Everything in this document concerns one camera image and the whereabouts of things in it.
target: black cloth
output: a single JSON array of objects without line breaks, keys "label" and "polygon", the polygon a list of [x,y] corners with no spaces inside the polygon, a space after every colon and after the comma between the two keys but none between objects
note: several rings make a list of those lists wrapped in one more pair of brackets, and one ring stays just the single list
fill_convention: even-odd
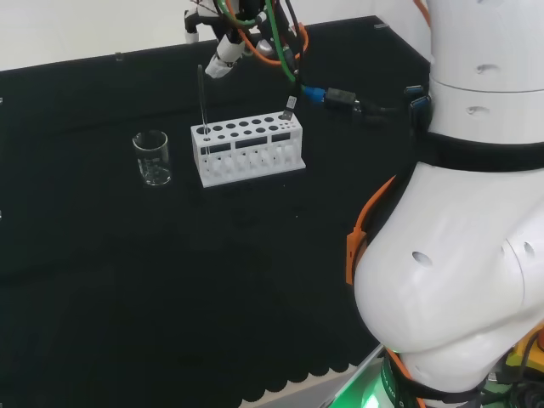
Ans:
[{"label": "black cloth", "polygon": [[[400,106],[428,64],[380,22],[310,26],[306,82]],[[0,73],[5,408],[237,407],[375,347],[345,238],[409,162],[407,117],[366,127],[302,101],[305,171],[204,190],[190,126],[215,47]],[[289,91],[244,59],[207,81],[209,120],[282,111]],[[166,188],[139,178],[131,138],[145,129],[169,136]]]}]

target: blue connector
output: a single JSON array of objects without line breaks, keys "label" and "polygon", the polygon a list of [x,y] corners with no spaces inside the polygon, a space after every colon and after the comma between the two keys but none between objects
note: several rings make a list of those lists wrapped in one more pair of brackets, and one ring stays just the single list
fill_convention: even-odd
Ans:
[{"label": "blue connector", "polygon": [[423,106],[427,106],[428,104],[430,104],[430,102],[431,102],[431,99],[428,96],[422,96],[421,98],[417,98],[416,100],[413,100],[410,103],[410,107],[412,109],[420,109]]},{"label": "blue connector", "polygon": [[425,89],[421,85],[405,88],[405,95],[423,95],[423,94],[425,94]]},{"label": "blue connector", "polygon": [[326,90],[321,88],[305,87],[304,94],[316,104],[322,104],[325,99]]}]

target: mounting hole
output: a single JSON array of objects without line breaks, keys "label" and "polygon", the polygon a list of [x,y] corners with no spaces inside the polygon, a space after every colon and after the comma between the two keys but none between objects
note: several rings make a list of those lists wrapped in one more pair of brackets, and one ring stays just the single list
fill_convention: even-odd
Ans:
[{"label": "mounting hole", "polygon": [[467,113],[473,117],[488,116],[490,114],[490,109],[484,106],[469,106],[467,108]]},{"label": "mounting hole", "polygon": [[416,262],[420,264],[423,268],[432,268],[433,261],[427,255],[421,252],[412,252],[411,256],[414,257]]},{"label": "mounting hole", "polygon": [[499,7],[504,3],[504,0],[478,0],[476,3],[484,6]]},{"label": "mounting hole", "polygon": [[529,242],[524,243],[524,250],[525,253],[531,258],[535,256],[535,248],[533,248],[533,246]]},{"label": "mounting hole", "polygon": [[495,64],[482,64],[476,67],[476,73],[478,75],[496,74],[497,72],[500,72],[500,71],[501,71],[501,68],[499,67],[499,65],[495,65]]}]

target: white test tube rack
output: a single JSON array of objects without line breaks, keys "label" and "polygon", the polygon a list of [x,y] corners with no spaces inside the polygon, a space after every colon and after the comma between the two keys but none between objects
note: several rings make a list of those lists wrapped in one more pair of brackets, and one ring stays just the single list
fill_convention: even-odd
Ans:
[{"label": "white test tube rack", "polygon": [[306,168],[303,128],[282,112],[208,123],[191,130],[193,153],[202,185],[233,183]]}]

